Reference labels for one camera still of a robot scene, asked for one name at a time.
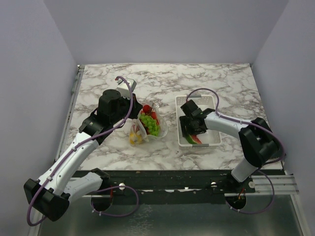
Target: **clear plastic bag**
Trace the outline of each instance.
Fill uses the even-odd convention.
[[[155,112],[156,118],[157,118],[157,124],[160,127],[160,130],[158,132],[158,135],[150,135],[147,133],[147,129],[143,125],[143,123],[140,120],[141,112],[138,114],[138,119],[132,120],[132,125],[130,129],[130,134],[129,134],[129,141],[132,145],[137,145],[142,143],[143,141],[149,142],[157,139],[161,139],[166,136],[167,134],[167,124],[163,117],[160,115],[158,112],[158,106],[156,106],[153,102],[143,102],[143,106],[149,105],[150,107],[153,108],[151,110],[151,113]]]

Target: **fruit bag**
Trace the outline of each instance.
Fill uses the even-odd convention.
[[[138,119],[132,120],[129,134],[132,145],[161,139],[167,134],[167,124],[159,114],[158,106],[153,102],[143,102],[142,106]]]

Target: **metal bracket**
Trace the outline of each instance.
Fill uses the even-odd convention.
[[[274,188],[276,195],[295,195],[299,193],[295,178],[293,175],[290,176],[269,176]],[[246,196],[253,195],[271,195],[272,188],[269,181],[265,176],[252,176],[255,184],[255,193],[246,193]],[[226,193],[226,197],[235,196],[234,193]]]
[[[69,132],[69,129],[70,129],[70,123],[71,123],[72,116],[73,116],[73,110],[74,110],[74,107],[75,107],[75,102],[76,102],[78,94],[79,94],[79,88],[80,88],[80,85],[81,85],[84,68],[85,68],[84,65],[78,66],[78,73],[75,76],[73,88],[71,90],[72,97],[71,97],[71,101],[70,101],[70,106],[69,106],[69,110],[68,110],[68,113],[67,113],[66,121],[65,121],[65,124],[64,124],[64,127],[63,127],[63,134],[62,134],[61,140],[59,142],[59,146],[58,146],[58,150],[57,150],[57,155],[55,157],[55,161],[57,161],[58,158],[60,157],[60,155],[63,153],[63,149],[64,149],[64,146],[66,144],[66,139],[68,137],[68,132]]]

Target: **bolt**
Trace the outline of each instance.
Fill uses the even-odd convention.
[[[126,186],[126,185],[124,183],[120,183],[119,186]]]

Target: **plastic bag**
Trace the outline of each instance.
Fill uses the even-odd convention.
[[[156,106],[153,102],[144,102],[142,103],[143,107],[145,105],[149,105],[151,107],[150,113],[146,116],[153,116],[156,120],[157,126],[153,130],[153,133],[156,135],[151,135],[149,133],[148,127],[144,126],[144,123],[140,120],[141,113],[144,113],[143,109],[138,114],[138,119],[132,120],[132,125],[129,134],[129,141],[132,145],[137,145],[142,143],[143,141],[149,142],[152,140],[161,139],[167,134],[167,124],[163,117],[158,112],[158,106]]]

